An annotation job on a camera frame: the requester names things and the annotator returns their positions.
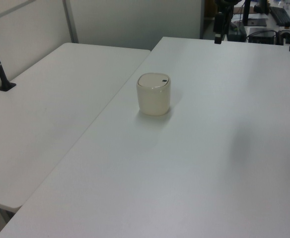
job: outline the keyboard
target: keyboard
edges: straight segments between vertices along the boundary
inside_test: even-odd
[[[270,10],[274,20],[279,26],[285,26],[286,22],[290,23],[290,16],[284,8],[271,6]]]

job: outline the white wall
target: white wall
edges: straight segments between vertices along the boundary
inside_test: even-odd
[[[36,0],[0,18],[0,60],[9,81],[66,42],[62,0]]]
[[[152,50],[163,36],[199,38],[203,0],[68,0],[79,43]]]

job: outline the white table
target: white table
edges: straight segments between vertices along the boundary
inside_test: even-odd
[[[290,59],[280,46],[163,38],[0,238],[290,238],[280,54]],[[171,77],[164,116],[139,112],[146,72]]]
[[[64,44],[0,92],[0,208],[25,203],[148,54]]]

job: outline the cylindrical container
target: cylindrical container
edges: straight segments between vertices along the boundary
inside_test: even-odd
[[[166,74],[143,74],[137,82],[140,111],[151,116],[165,114],[170,105],[170,84]]]

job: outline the cable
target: cable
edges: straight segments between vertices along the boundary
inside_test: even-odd
[[[242,14],[242,8],[243,8],[244,4],[245,4],[245,2],[242,4],[242,6],[238,9],[238,11],[234,15],[239,14],[239,12],[240,12],[240,15]]]
[[[290,30],[282,30],[282,31],[280,31],[281,33],[283,33],[283,32],[290,32]]]
[[[241,11],[240,11],[240,19],[239,19],[239,22],[241,22],[242,7],[241,7]]]
[[[248,35],[246,38],[248,39],[250,36],[258,35],[265,32],[275,32],[275,34],[277,33],[277,31],[274,31],[274,30],[263,30],[263,31],[253,32],[252,34]]]

